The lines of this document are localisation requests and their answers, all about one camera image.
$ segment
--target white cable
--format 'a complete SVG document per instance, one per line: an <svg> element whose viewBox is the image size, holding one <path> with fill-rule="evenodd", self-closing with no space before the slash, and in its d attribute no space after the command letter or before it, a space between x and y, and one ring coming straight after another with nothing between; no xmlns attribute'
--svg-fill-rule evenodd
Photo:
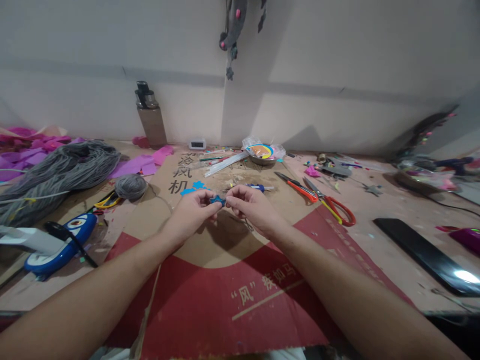
<svg viewBox="0 0 480 360"><path fill-rule="evenodd" d="M21 199L12 199L12 200L4 200L4 201L0 201L0 204L10 204L10 203L15 203L17 201L28 201L28 200L37 200L37 199L46 199L46 198L51 198L51 197L54 197L54 196L57 196L57 195L62 195L62 194L66 194L66 193L69 193L70 191L62 191L62 192L57 192L55 194L51 194L51 195L46 195L46 196L39 196L39 197L23 197Z"/></svg>
<svg viewBox="0 0 480 360"><path fill-rule="evenodd" d="M28 170L16 170L16 169L0 169L0 171L16 171L18 173L28 173Z"/></svg>

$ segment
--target gray star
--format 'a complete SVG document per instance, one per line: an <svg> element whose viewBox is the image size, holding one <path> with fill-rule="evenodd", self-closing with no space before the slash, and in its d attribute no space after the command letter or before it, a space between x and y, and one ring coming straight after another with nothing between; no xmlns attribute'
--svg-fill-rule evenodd
<svg viewBox="0 0 480 360"><path fill-rule="evenodd" d="M367 186L363 184L363 188L365 189L366 193L372 193L377 198L380 197L381 194L383 194L383 192L381 192L375 185Z"/></svg>

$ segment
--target scissors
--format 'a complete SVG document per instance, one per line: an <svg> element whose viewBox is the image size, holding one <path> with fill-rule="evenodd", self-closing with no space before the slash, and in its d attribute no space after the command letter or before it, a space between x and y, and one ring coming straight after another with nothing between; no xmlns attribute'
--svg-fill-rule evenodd
<svg viewBox="0 0 480 360"><path fill-rule="evenodd" d="M355 225L357 223L357 219L355 219L355 215L348 209L348 207L346 207L345 205L343 205L341 202L335 200L333 197L331 196L326 196L325 194L323 194L320 190L317 189L317 187L310 181L308 180L306 177L303 178L303 180L305 181L305 183L308 185L308 187L310 189L312 189L316 195L318 196L318 199L321 201L321 203L323 205L326 206L326 208L331 212L331 214L335 217L335 219L337 219L338 223L340 225L344 225L346 227L351 227L353 225ZM344 218L342 218L339 214L339 212L337 211L336 209L336 206L338 206L339 208L341 208L349 217L349 221L348 220L345 220Z"/></svg>
<svg viewBox="0 0 480 360"><path fill-rule="evenodd" d="M300 194L304 195L308 200L310 200L312 203L316 203L319 199L317 198L317 194L315 194L313 191L310 189L307 189L306 187L302 186L297 180L293 180L289 178L288 176L282 174L281 172L275 171L275 174L277 174L280 178L286 181L288 185L290 185L292 188L297 190Z"/></svg>

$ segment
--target yellow-handled scissors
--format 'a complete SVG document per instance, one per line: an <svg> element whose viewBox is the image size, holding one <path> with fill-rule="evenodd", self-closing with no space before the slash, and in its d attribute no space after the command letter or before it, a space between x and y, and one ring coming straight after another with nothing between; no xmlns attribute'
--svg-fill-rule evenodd
<svg viewBox="0 0 480 360"><path fill-rule="evenodd" d="M337 200L335 200L333 197L330 197L330 196L325 196L320 190L317 189L317 187L310 181L308 180L306 177L303 178L303 180L305 181L305 183L307 184L307 186L312 189L318 199L321 201L321 203L323 205L326 206L326 208L331 212L331 214L333 215L333 217L335 217L335 219L338 221L338 223L340 225L343 225L343 226L346 226L346 227L350 227L350 226L353 226L356 224L357 220L355 219L355 216L354 214L345 206L343 205L342 203L338 202ZM342 208L343 211L348 215L349 219L343 219L340 214L338 213L337 209L335 208L335 205L337 205L338 207Z"/></svg>

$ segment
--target small bowl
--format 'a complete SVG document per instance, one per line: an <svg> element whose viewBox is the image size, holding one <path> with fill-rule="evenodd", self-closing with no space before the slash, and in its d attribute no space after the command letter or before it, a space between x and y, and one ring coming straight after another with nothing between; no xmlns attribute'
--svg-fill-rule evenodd
<svg viewBox="0 0 480 360"><path fill-rule="evenodd" d="M273 165L277 162L276 159L261 159L256 156L248 155L252 163L260 165L260 166L268 166Z"/></svg>

